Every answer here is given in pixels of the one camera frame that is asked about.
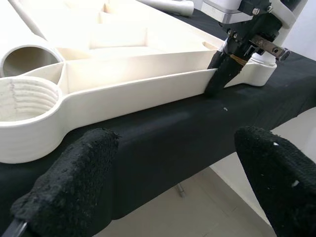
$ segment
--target white wall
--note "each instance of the white wall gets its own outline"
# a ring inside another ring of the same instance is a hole
[[[201,9],[202,0],[192,0]],[[316,60],[316,0],[309,0],[283,44],[291,51]]]

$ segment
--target black fabric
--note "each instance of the black fabric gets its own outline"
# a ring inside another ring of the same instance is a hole
[[[117,138],[103,129],[86,132],[13,204],[14,217],[41,237],[87,237]]]
[[[218,24],[195,10],[192,18],[176,16],[217,37]],[[203,95],[158,106],[71,131],[44,158],[24,164],[0,164],[0,233],[9,225],[9,207],[86,131],[108,128],[122,136],[114,162],[113,183],[101,192],[90,228],[95,234],[112,219],[130,213],[182,180],[235,151],[241,126],[271,130],[316,106],[316,62],[293,53],[263,87],[237,85],[214,98]],[[114,189],[114,197],[109,195]]]
[[[256,127],[235,144],[251,187],[278,237],[316,236],[316,164],[292,143]]]

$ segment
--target white pipe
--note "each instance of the white pipe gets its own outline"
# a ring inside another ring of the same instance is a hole
[[[192,1],[173,0],[138,0],[139,2],[151,6],[161,11],[177,13],[183,16],[192,16],[194,3]]]
[[[7,0],[0,1],[0,77],[17,76],[61,62],[61,55],[31,32]]]
[[[24,23],[28,26],[28,28],[37,36],[42,37],[43,39],[46,39],[42,32],[40,31],[37,24],[34,22],[34,20],[30,17],[29,14],[26,13],[25,9],[23,8],[23,5],[21,4],[20,0],[8,0],[9,3],[13,6],[14,10],[18,13],[20,18],[24,21]]]

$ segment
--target white plastic tray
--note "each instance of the white plastic tray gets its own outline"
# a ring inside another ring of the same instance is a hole
[[[0,79],[0,162],[53,151],[72,129],[199,95],[222,40],[135,0],[10,0],[65,61]],[[249,62],[228,86],[262,86]]]

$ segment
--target plastic cylinder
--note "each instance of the plastic cylinder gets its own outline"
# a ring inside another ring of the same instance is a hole
[[[46,40],[33,34],[12,5],[0,1],[0,77],[17,76],[33,69],[63,61]]]

